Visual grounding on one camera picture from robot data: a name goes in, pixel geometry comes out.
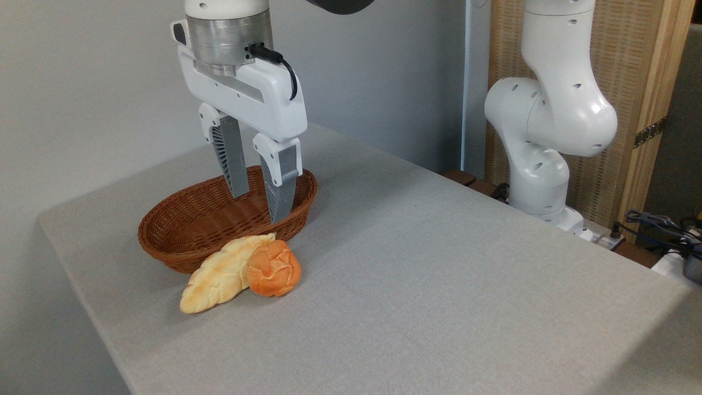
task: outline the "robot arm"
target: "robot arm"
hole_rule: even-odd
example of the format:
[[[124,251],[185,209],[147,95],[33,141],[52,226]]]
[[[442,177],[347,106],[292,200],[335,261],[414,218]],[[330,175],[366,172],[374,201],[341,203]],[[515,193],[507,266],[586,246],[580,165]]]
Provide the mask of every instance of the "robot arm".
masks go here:
[[[590,64],[594,10],[595,0],[526,0],[522,55],[538,81],[502,79],[485,101],[510,162],[510,205],[584,238],[583,217],[565,205],[570,174],[559,152],[595,156],[616,133]]]
[[[309,0],[329,12],[348,14],[373,0]],[[193,96],[203,102],[200,119],[233,196],[249,191],[239,130],[242,121],[259,133],[271,222],[292,208],[303,172],[300,140],[307,113],[300,82],[273,51],[268,0],[185,0],[187,18],[171,25],[178,57]]]
[[[590,64],[594,9],[595,0],[529,0],[522,33],[522,55],[541,84],[529,115],[529,140],[586,157],[609,147],[617,127]]]

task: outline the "wooden panel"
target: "wooden panel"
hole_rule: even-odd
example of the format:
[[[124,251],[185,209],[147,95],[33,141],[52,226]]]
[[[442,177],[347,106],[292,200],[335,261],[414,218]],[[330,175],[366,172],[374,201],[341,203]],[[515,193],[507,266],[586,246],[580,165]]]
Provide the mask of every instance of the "wooden panel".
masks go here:
[[[482,193],[483,195],[492,196],[497,190],[497,187],[487,181],[478,180],[468,186],[468,188]]]
[[[617,249],[614,250],[614,252],[621,255],[622,257],[631,259],[639,265],[647,268],[654,267],[654,265],[657,264],[658,261],[661,259],[660,255],[654,254],[650,251],[646,251],[643,248],[638,247],[637,245],[634,245],[633,243],[628,241],[621,243],[621,245],[617,247]]]
[[[442,173],[442,176],[464,186],[469,186],[470,184],[478,180],[476,176],[466,173],[465,171],[461,171],[459,169],[447,170]]]
[[[677,36],[669,31],[685,13],[689,20],[691,8],[687,3],[691,2],[597,2],[590,52],[592,68],[602,93],[617,110],[619,126],[611,147],[602,155],[594,158],[566,156],[566,161],[571,169],[568,204],[600,225],[610,226],[617,218],[625,201],[625,189],[633,188],[635,193],[643,190],[634,188],[636,178],[629,177],[630,163],[634,161],[634,139],[638,131],[662,118],[668,110],[671,82],[675,80],[680,62],[675,49]],[[534,78],[520,54],[523,7],[523,0],[493,2],[491,84],[504,77]],[[651,82],[651,76],[655,76],[655,82]],[[646,106],[642,105],[644,98],[649,102]],[[652,164],[657,150],[651,142],[646,145],[650,148],[638,153],[636,160],[651,160]],[[486,140],[486,177],[492,183],[507,182],[509,178],[502,143],[492,128]]]
[[[639,130],[668,114],[694,3],[694,0],[665,3],[642,101]],[[629,209],[644,209],[660,143],[661,137],[657,136],[633,150],[618,208],[619,221]]]

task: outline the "bread roll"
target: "bread roll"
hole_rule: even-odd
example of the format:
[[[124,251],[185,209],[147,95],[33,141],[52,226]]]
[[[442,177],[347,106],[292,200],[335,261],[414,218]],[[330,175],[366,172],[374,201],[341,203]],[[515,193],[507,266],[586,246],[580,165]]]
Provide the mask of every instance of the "bread roll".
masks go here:
[[[180,299],[180,310],[199,313],[234,299],[249,287],[246,267],[251,254],[273,240],[275,233],[236,239],[210,255],[190,277]]]
[[[247,271],[251,290],[265,297],[283,296],[300,281],[300,262],[283,240],[256,249]]]

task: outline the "wicker basket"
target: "wicker basket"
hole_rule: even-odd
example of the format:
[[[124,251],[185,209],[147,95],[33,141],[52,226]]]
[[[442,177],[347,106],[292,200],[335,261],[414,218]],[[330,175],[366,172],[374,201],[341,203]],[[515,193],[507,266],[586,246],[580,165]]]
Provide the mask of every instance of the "wicker basket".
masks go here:
[[[139,225],[141,247],[169,268],[192,273],[229,240],[271,232],[277,239],[290,240],[307,222],[317,180],[305,170],[298,177],[290,215],[271,224],[261,167],[249,167],[247,172],[250,191],[236,199],[224,176],[219,176],[160,202]]]

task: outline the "black cable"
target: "black cable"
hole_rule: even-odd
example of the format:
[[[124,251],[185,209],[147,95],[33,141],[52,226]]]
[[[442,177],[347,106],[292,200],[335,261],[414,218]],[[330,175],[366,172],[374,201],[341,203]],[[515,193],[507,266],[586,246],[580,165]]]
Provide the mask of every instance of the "black cable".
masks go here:
[[[290,79],[293,87],[293,94],[290,96],[290,100],[292,101],[298,95],[298,78],[295,76],[295,70],[293,70],[290,63],[283,58],[280,52],[273,51],[272,49],[258,44],[252,44],[246,47],[246,50],[249,51],[254,58],[261,58],[277,65],[284,65],[285,68],[288,69],[288,72],[290,72]]]
[[[674,244],[675,242],[677,242],[677,240],[676,240],[676,239],[670,239],[670,240],[667,240],[667,241],[664,241],[664,242],[669,242],[669,243],[673,243],[673,244]],[[653,247],[646,247],[646,248],[644,248],[644,250],[650,251],[650,252],[655,252],[655,251],[657,251],[657,250],[667,250],[667,249],[668,249],[667,247],[664,247],[664,246],[662,246],[662,245],[654,245]]]
[[[689,238],[699,240],[699,238],[685,230],[681,226],[678,226],[669,216],[664,215],[653,215],[647,212],[640,212],[638,210],[629,210],[624,214],[626,221],[629,224],[643,224],[648,227],[643,228],[641,233],[649,230],[650,228],[657,228],[661,232],[667,233],[668,235],[675,236],[677,238]]]
[[[281,63],[287,67],[288,71],[290,72],[290,79],[293,81],[293,94],[290,96],[290,100],[292,101],[298,95],[298,79],[295,77],[295,70],[293,70],[287,60],[283,59]]]
[[[650,238],[650,237],[644,235],[641,232],[637,232],[631,228],[624,226],[621,222],[615,222],[615,224],[619,225],[625,231],[632,233],[638,237],[641,237],[642,239],[645,239],[648,242],[652,242],[654,244],[667,247],[671,250],[677,250],[677,251],[683,252],[685,254],[690,254],[690,255],[696,257],[697,259],[702,259],[702,254],[699,251],[695,250],[694,248],[687,247],[687,245],[656,240],[656,239],[653,239],[653,238]]]

